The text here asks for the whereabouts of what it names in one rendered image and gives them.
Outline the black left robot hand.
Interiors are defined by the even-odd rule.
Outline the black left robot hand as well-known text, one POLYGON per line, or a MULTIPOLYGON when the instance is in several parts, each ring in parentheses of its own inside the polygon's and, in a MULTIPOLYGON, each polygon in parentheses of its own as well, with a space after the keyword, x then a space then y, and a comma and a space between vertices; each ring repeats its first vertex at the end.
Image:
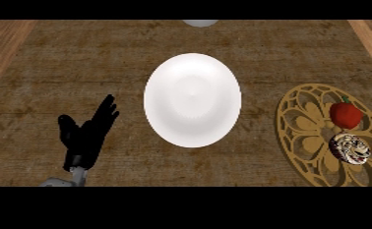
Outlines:
POLYGON ((106 135, 119 116, 113 101, 115 97, 109 94, 92 117, 81 126, 67 115, 57 117, 58 139, 66 147, 61 166, 64 171, 75 167, 88 170, 94 166, 106 135))

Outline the white oval plate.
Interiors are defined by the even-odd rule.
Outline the white oval plate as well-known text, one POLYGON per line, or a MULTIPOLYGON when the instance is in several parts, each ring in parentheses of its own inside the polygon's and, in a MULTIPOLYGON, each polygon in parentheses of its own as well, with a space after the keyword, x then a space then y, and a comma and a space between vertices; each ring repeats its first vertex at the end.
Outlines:
POLYGON ((213 57, 185 53, 153 70, 143 90, 143 112, 156 134, 196 148, 230 132, 240 109, 237 80, 213 57))

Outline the red bell pepper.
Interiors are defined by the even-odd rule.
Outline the red bell pepper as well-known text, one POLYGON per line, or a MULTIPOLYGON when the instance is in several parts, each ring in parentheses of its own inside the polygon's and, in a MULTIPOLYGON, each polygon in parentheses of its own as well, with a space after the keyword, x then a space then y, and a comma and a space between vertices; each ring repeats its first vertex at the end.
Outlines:
POLYGON ((351 130, 360 123, 363 113, 351 104, 346 96, 340 99, 342 101, 329 108, 329 119, 340 129, 351 130))

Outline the pale grey round object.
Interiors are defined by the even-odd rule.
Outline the pale grey round object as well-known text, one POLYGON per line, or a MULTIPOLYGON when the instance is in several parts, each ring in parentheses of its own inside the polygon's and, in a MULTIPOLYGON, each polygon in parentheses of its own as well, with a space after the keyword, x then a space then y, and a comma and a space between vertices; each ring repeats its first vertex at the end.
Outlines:
POLYGON ((182 23, 194 28, 209 27, 218 20, 182 20, 182 23))

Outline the white and brown cupcake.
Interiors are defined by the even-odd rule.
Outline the white and brown cupcake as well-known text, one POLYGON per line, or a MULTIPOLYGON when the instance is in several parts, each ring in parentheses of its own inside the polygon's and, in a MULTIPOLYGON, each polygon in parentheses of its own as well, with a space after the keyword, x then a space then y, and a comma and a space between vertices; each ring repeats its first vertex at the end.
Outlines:
POLYGON ((337 133, 327 142, 333 157, 351 165, 363 165, 370 156, 367 143, 349 133, 337 133))

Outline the gold ornate round placemat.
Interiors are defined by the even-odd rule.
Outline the gold ornate round placemat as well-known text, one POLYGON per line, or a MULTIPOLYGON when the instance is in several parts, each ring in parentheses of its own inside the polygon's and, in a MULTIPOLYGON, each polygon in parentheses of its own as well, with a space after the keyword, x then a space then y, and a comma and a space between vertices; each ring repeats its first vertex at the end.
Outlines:
POLYGON ((323 84, 295 86, 275 108, 275 135, 287 161, 305 181, 318 187, 372 187, 372 156, 361 165, 336 159, 327 142, 340 128, 329 118, 329 108, 343 99, 361 112, 361 120, 348 131, 372 150, 372 110, 343 90, 323 84))

